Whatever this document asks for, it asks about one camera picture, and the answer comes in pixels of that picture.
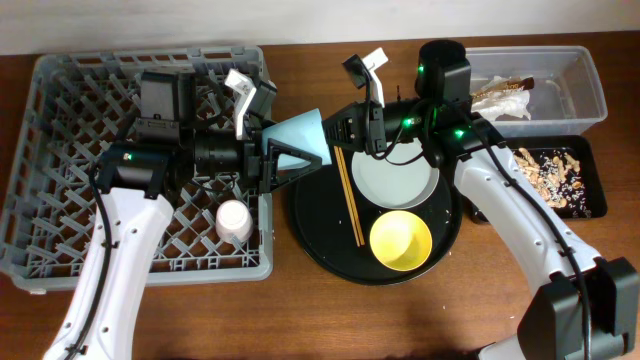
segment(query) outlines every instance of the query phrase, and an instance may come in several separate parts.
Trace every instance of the chopsticks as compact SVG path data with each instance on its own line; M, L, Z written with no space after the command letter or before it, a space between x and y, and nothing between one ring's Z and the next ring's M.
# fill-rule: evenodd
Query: chopsticks
M356 201L353 197L353 190L351 189L351 182L349 181L349 173L347 172L347 166L344 163L344 154L342 153L342 149L337 146L334 146L333 150L336 153L336 162L338 163L338 170L340 172L340 180L342 180L344 196L347 200L347 208L349 209L349 217L351 218L351 225L353 226L353 234L356 237L356 244L360 247L364 245L364 236L362 236L360 218L358 217L358 208L356 207Z

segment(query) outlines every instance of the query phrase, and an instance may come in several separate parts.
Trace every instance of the brown surface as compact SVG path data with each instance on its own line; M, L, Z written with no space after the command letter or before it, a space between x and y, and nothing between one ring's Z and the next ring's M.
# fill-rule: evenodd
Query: brown surface
M466 46L584 45L604 87L609 117L585 135L591 142L609 213L570 226L605 257L640 267L640 33L465 38ZM268 46L264 53L278 97L275 119L319 107L328 116L362 94L341 62L384 46L380 71L388 98L400 85L413 96L424 40ZM6 188L35 57L0 57L0 187ZM438 267L391 287L351 284L327 273L298 246L284 209L274 202L275 268L261 282L149 288L136 325L136 359L428 358L512 335L530 301L524 276L490 226L464 219ZM71 292L30 296L0 276L0 358L40 357L53 340Z

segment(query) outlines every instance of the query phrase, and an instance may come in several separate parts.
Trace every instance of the wall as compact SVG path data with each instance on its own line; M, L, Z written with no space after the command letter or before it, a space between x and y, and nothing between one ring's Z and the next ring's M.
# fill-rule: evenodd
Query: wall
M639 0L0 0L0 54L631 29Z

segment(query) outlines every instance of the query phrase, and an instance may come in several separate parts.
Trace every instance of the yellow cup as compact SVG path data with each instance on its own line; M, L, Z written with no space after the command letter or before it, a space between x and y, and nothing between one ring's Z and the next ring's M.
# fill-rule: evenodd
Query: yellow cup
M410 271L424 264L431 254L431 231L413 213L389 211L373 224L369 244L382 265L397 271Z

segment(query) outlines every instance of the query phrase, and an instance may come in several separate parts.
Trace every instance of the lattice basket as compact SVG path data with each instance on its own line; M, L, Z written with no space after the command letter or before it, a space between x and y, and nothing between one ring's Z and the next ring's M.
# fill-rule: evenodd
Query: lattice basket
M127 112L140 106L144 70L195 72L220 85L225 104L198 82L201 119L223 113L213 126L232 126L229 69L269 79L257 47L219 47L47 55L36 64L0 217L0 271L35 294L74 288L88 250L95 200L89 166L108 149ZM135 140L135 132L130 135ZM241 189L237 174L196 181L182 189L158 244L147 285L262 280L273 268L270 195ZM255 222L240 247L218 239L215 213L224 200L247 204Z

